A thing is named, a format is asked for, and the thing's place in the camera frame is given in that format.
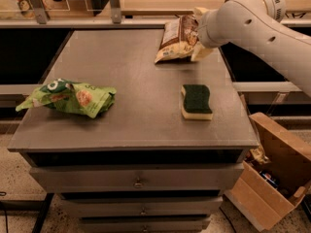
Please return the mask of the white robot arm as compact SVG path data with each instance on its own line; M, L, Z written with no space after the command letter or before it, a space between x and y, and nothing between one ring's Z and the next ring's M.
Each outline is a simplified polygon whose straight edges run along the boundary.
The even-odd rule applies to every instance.
M203 14L199 42L209 49L233 43L311 96L311 37L281 24L285 10L285 0L229 0Z

